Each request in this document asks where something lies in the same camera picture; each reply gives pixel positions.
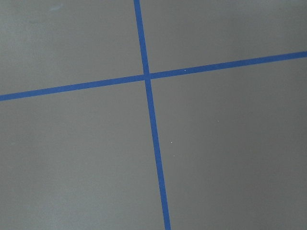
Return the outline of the brown paper table mat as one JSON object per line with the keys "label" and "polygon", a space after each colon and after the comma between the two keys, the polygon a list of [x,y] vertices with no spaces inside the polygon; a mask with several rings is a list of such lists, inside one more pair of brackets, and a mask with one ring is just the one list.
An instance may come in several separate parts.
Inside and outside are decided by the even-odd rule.
{"label": "brown paper table mat", "polygon": [[3,0],[3,230],[304,230],[304,0]]}

